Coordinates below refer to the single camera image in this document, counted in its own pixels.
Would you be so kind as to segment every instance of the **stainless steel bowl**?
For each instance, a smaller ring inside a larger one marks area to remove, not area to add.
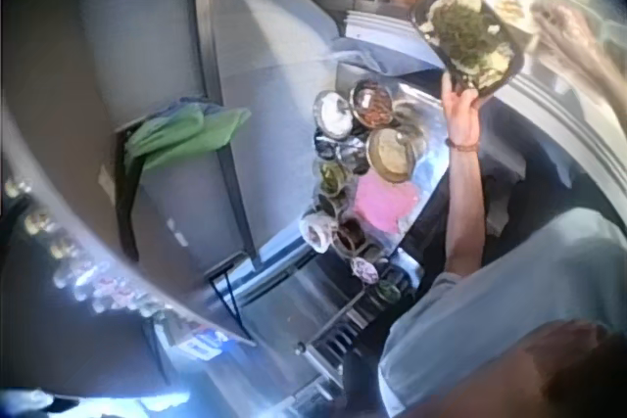
[[[366,120],[363,119],[362,105],[359,103],[359,95],[365,89],[374,90],[379,92],[382,96],[382,99],[385,102],[385,108],[389,112],[390,118],[382,122],[381,124],[371,125]],[[393,107],[392,107],[392,95],[390,91],[380,83],[374,80],[360,80],[357,82],[357,85],[351,90],[351,94],[349,96],[349,104],[351,106],[351,110],[353,111],[353,116],[365,127],[369,129],[378,129],[383,126],[387,126],[394,119]]]
[[[409,181],[411,180],[411,176],[413,175],[413,169],[415,168],[416,163],[416,154],[414,145],[411,142],[411,136],[408,136],[400,129],[394,129],[398,133],[399,142],[405,147],[405,156],[407,162],[407,171],[397,173],[384,165],[383,159],[381,158],[380,138],[382,132],[386,129],[390,128],[383,128],[372,131],[368,136],[368,140],[365,143],[368,163],[370,163],[370,166],[376,170],[379,176],[381,176],[384,180],[389,181],[390,183],[403,183],[405,181]]]

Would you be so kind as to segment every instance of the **wrist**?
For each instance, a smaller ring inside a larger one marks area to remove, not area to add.
[[[477,139],[473,143],[467,144],[465,142],[463,143],[457,142],[454,139],[447,137],[447,139],[445,140],[445,144],[447,145],[449,149],[451,149],[451,152],[455,151],[455,152],[460,152],[460,153],[471,153],[471,154],[477,154],[479,152],[479,139]]]

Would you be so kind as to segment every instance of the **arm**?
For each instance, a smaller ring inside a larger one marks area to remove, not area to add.
[[[451,200],[447,226],[445,270],[468,276],[481,267],[485,244],[485,210],[479,157],[473,147],[479,143],[479,106],[476,90],[461,95],[452,91],[451,78],[442,78],[442,105],[453,142],[449,166]]]

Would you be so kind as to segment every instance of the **pink paper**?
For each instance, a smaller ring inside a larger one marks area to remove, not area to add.
[[[355,212],[377,229],[397,234],[399,219],[409,215],[417,203],[418,189],[413,183],[390,183],[371,169],[358,182]]]

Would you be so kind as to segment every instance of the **bracelet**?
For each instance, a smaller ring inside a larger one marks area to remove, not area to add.
[[[449,147],[449,149],[453,149],[455,151],[460,152],[479,152],[479,142],[476,144],[472,144],[471,146],[461,146],[460,144],[456,144],[450,138],[447,137],[444,143]]]

